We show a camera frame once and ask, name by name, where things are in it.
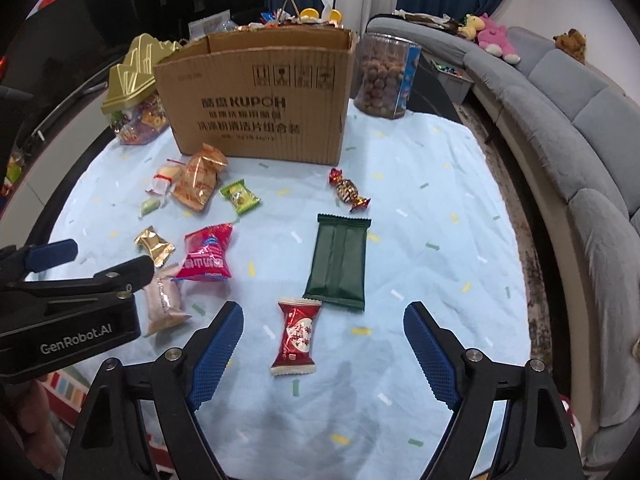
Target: orange snack bag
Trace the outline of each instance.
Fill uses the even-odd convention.
[[[219,149],[203,144],[184,168],[174,196],[190,209],[202,211],[216,187],[218,173],[227,166],[226,156]]]

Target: human hand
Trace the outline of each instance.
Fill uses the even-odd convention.
[[[8,426],[27,458],[41,471],[55,472],[62,464],[62,455],[49,420],[47,393],[40,381],[31,381],[28,391],[12,403],[12,409],[23,436],[11,424]]]

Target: yellow lid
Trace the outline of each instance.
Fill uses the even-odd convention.
[[[131,108],[149,97],[156,89],[153,66],[179,48],[177,41],[158,41],[149,34],[134,38],[124,61],[109,70],[109,90],[102,113]]]
[[[312,7],[309,7],[308,9],[304,9],[300,11],[300,16],[302,18],[316,18],[318,19],[320,17],[320,14],[318,13],[317,10],[313,9]]]
[[[331,13],[329,14],[329,21],[335,21],[336,23],[338,23],[338,25],[340,25],[342,23],[342,13],[339,10],[332,9]]]

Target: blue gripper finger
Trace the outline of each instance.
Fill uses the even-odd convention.
[[[192,412],[199,409],[203,402],[213,397],[231,354],[242,335],[243,328],[242,307],[236,304],[211,338],[209,345],[193,369],[191,392],[187,397]]]
[[[76,256],[78,256],[78,244],[70,238],[34,247],[27,254],[24,266],[31,272],[42,272],[58,265],[68,264],[75,260]]]
[[[446,403],[450,410],[456,410],[461,398],[456,388],[455,368],[412,304],[404,311],[404,335],[414,350],[435,398]]]

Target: stuffed animal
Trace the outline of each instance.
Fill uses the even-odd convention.
[[[467,41],[473,41],[480,30],[484,30],[484,21],[477,16],[468,14],[463,20],[464,27],[458,29],[458,35]]]
[[[520,56],[518,56],[516,49],[507,39],[507,28],[499,27],[491,20],[484,24],[486,25],[485,29],[478,32],[478,45],[480,48],[495,57],[501,57],[511,65],[518,64]]]
[[[556,48],[573,57],[584,65],[584,51],[587,47],[587,38],[574,28],[566,34],[554,36]]]

